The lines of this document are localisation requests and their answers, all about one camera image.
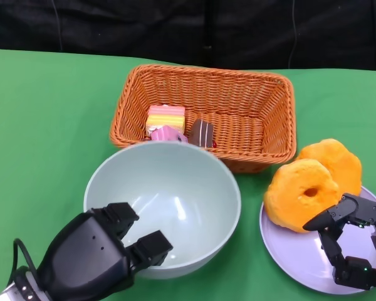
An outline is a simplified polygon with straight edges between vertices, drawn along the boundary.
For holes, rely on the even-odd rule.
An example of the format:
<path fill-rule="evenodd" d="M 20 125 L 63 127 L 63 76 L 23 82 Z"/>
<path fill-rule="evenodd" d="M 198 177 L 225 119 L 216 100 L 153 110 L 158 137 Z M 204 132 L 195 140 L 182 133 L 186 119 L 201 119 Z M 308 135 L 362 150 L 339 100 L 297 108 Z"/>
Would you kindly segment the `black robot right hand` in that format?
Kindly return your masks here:
<path fill-rule="evenodd" d="M 376 288 L 376 201 L 346 193 L 303 229 L 318 233 L 337 285 Z"/>

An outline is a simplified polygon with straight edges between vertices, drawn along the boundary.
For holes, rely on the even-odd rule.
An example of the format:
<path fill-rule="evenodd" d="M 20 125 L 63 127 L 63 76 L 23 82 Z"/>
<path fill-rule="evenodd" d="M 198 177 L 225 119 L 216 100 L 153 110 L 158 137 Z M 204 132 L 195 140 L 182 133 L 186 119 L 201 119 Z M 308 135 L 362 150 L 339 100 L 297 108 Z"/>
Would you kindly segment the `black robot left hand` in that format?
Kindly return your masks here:
<path fill-rule="evenodd" d="M 138 272 L 160 266 L 173 249 L 159 230 L 125 246 L 122 238 L 138 219 L 128 203 L 76 216 L 49 245 L 39 287 L 51 300 L 101 300 L 130 288 Z"/>

